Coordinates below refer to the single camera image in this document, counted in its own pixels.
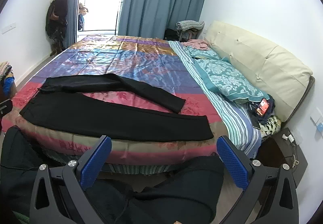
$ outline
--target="bed sheet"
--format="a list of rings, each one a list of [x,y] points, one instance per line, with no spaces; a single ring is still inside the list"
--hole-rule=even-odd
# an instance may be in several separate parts
[[[205,141],[135,142],[112,140],[107,163],[121,165],[172,165],[196,156],[216,152],[216,140],[227,135],[227,127],[201,86],[193,79],[168,41],[151,38],[90,35],[63,51],[42,68],[13,98],[13,110],[3,120],[3,131],[17,125],[44,148],[60,154],[79,156],[97,138],[35,126],[19,112],[37,93],[47,77],[77,74],[115,73],[144,81],[186,99],[181,114],[206,115],[214,138]],[[132,92],[95,92],[89,97],[112,103],[169,112]]]
[[[246,105],[239,105],[227,100],[221,94],[208,90],[196,70],[193,59],[186,47],[178,41],[169,41],[169,44],[217,110],[227,127],[228,137],[232,143],[238,149],[244,151],[249,158],[255,157],[261,145],[261,132],[253,128]]]

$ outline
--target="striped folded towel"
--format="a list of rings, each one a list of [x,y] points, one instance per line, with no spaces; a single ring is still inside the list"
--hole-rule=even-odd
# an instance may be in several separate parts
[[[176,28],[178,31],[185,32],[186,30],[189,30],[191,28],[195,28],[197,30],[201,30],[204,27],[204,22],[196,22],[193,20],[185,20],[177,22]]]

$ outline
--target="baseboard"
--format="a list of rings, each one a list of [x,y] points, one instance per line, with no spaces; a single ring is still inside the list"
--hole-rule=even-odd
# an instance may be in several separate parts
[[[43,59],[39,60],[36,64],[34,64],[33,66],[31,66],[19,79],[15,80],[15,84],[17,88],[21,88],[22,86],[20,86],[21,82],[25,80],[25,78],[34,70],[36,69],[42,62],[44,62],[46,59],[48,59],[50,57],[50,54],[48,54],[47,56],[45,56]]]

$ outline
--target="silver bolt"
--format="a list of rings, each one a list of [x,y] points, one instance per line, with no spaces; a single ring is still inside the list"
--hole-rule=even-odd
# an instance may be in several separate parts
[[[75,166],[76,165],[76,160],[71,160],[69,163],[68,163],[68,166]]]
[[[285,169],[285,170],[289,170],[289,165],[287,165],[287,164],[283,164],[283,169]]]
[[[42,164],[42,165],[40,165],[40,166],[39,166],[39,169],[40,169],[40,170],[45,170],[45,169],[46,169],[46,167],[47,167],[47,166],[46,166],[46,164]]]
[[[259,160],[253,160],[252,161],[252,164],[254,165],[254,166],[260,166],[261,165],[261,162],[259,161]]]

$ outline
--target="phone screen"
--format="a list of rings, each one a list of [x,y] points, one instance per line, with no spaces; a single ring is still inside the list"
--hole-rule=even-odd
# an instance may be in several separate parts
[[[267,111],[268,107],[269,107],[269,103],[268,103],[268,101],[267,101],[265,98],[263,98],[263,99],[261,100],[261,102],[260,102],[260,104],[259,104],[258,108],[256,109],[256,112],[257,112],[260,116],[263,116],[263,115],[266,113],[266,111]]]

